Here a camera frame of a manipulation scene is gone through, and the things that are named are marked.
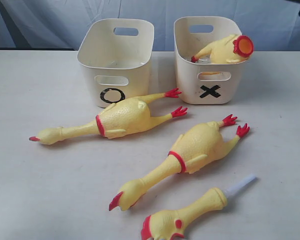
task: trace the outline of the table surface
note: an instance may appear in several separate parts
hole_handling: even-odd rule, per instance
[[[174,53],[154,52],[150,92],[175,86]],[[227,104],[169,98],[150,108],[159,116],[180,105],[186,117],[121,139],[31,142],[42,129],[88,123],[102,108],[92,103],[76,51],[0,51],[0,240],[139,240],[146,216],[185,207],[250,173],[258,181],[196,219],[185,238],[300,240],[300,52],[255,52]],[[158,166],[181,133],[231,113],[251,131],[228,156],[166,178],[128,211],[108,211],[119,188]],[[224,140],[236,130],[223,128]]]

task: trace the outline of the headless rubber chicken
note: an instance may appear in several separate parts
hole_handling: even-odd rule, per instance
[[[237,64],[247,60],[254,51],[254,44],[245,35],[231,34],[209,43],[191,58],[195,63],[201,57],[210,55],[212,64]]]
[[[226,190],[218,187],[210,188],[202,197],[186,207],[178,210],[161,210],[146,217],[141,230],[141,239],[184,238],[184,231],[190,223],[207,212],[222,210],[232,197],[255,179],[257,177],[251,174]]]
[[[145,96],[127,98],[117,103],[112,103],[95,120],[75,127],[46,128],[37,136],[29,138],[30,141],[51,145],[58,141],[88,134],[99,134],[108,139],[120,138],[126,135],[145,132],[172,118],[187,114],[187,108],[180,106],[175,111],[164,116],[151,116],[147,104],[160,98],[178,98],[178,88],[165,93],[155,93]]]
[[[236,119],[231,114],[222,121],[197,124],[181,134],[161,165],[145,177],[128,181],[120,188],[109,204],[109,211],[117,206],[126,211],[152,186],[168,176],[177,173],[193,174],[205,165],[225,157],[250,130],[247,124],[243,128],[238,126],[235,137],[224,142],[219,128],[234,125]]]

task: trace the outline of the rubber chicken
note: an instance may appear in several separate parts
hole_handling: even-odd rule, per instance
[[[67,128],[46,128],[40,131],[37,136],[30,137],[29,140],[51,145],[58,141],[88,134],[99,134],[108,139],[114,139],[145,132],[172,118],[187,114],[187,108],[182,109],[182,106],[180,106],[167,115],[151,116],[147,104],[160,98],[178,98],[179,94],[181,94],[178,90],[178,88],[175,88],[164,93],[135,96],[112,103],[100,112],[95,117],[95,120],[85,125]]]
[[[219,128],[234,125],[237,117],[232,116],[230,114],[222,121],[197,124],[181,134],[163,163],[145,177],[128,181],[119,189],[109,204],[109,211],[117,206],[126,211],[151,187],[168,176],[177,173],[193,174],[205,165],[225,157],[250,130],[247,123],[243,128],[238,126],[235,137],[224,142]]]
[[[231,34],[209,43],[191,57],[195,63],[201,57],[210,55],[212,64],[237,64],[247,60],[254,51],[252,40],[245,35]]]
[[[141,239],[173,240],[184,238],[186,227],[201,215],[222,210],[241,189],[257,179],[253,174],[245,177],[234,186],[221,190],[210,188],[201,198],[178,210],[161,210],[145,218],[141,230]]]

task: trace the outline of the black x mark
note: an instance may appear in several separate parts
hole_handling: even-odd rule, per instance
[[[203,94],[200,95],[200,98],[202,99],[208,96],[209,94],[214,96],[215,98],[221,96],[218,92],[216,92],[216,90],[220,88],[220,86],[218,85],[214,85],[212,88],[208,88],[205,85],[202,85],[200,88],[205,91]]]

